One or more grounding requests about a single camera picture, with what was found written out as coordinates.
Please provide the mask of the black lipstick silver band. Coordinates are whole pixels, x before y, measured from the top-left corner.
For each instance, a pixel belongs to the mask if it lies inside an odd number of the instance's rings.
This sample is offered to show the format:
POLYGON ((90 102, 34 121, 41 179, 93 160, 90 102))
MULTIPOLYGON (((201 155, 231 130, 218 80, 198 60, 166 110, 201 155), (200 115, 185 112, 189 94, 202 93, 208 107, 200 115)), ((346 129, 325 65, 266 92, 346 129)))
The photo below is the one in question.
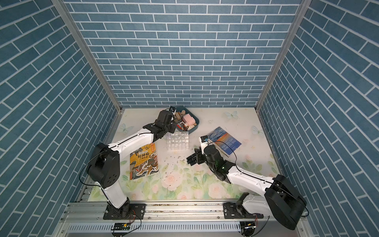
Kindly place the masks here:
POLYGON ((193 166, 195 163, 196 163, 196 158, 194 157, 187 158, 187 164, 190 164, 191 166, 193 166))

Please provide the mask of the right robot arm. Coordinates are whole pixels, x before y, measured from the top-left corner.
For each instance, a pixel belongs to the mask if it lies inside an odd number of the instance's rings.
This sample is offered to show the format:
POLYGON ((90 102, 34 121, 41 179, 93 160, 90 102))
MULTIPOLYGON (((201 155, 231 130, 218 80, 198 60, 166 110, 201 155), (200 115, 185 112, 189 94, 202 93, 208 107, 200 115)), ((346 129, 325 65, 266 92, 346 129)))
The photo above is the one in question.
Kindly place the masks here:
POLYGON ((236 203, 242 217, 256 213, 272 216, 285 228, 295 230, 307 209, 306 200, 285 176, 278 174, 272 178, 246 171, 225 160, 215 145, 195 148, 187 157, 187 163, 191 166, 206 164, 219 180, 242 186, 265 198, 264 202, 255 204, 253 195, 244 193, 236 203))

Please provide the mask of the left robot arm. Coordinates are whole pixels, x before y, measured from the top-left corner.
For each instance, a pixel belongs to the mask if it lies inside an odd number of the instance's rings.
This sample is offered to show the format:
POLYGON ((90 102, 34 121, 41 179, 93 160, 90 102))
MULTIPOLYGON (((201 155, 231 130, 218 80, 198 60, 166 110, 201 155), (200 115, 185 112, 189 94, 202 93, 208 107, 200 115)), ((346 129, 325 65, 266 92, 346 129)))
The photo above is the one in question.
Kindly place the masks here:
POLYGON ((128 202, 128 197, 121 188, 121 162, 127 161, 130 154, 139 148, 156 142, 166 133, 174 133, 176 123, 175 107, 162 110, 153 123, 149 123, 133 135, 111 144, 99 143, 95 146, 86 173, 101 187, 113 208, 120 209, 128 202))

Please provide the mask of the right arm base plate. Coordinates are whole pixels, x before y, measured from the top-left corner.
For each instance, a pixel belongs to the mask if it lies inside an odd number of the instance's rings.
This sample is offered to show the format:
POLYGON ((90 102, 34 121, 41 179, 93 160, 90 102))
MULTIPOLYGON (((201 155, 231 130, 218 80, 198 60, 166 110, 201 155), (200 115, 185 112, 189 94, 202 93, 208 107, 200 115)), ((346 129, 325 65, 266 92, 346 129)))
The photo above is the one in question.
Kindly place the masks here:
POLYGON ((259 213, 249 213, 242 205, 234 202, 223 203, 223 214, 225 219, 263 219, 264 215, 259 213))

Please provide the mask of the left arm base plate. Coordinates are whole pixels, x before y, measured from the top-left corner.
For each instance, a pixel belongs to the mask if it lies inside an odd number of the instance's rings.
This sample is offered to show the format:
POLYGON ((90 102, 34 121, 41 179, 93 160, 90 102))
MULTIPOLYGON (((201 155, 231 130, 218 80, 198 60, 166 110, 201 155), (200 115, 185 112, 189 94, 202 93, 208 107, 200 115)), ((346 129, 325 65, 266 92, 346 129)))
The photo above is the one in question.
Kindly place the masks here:
POLYGON ((104 220, 126 220, 134 219, 135 216, 144 219, 146 210, 145 203, 125 203, 120 208, 115 208, 109 202, 107 203, 107 208, 105 210, 103 219, 104 220))

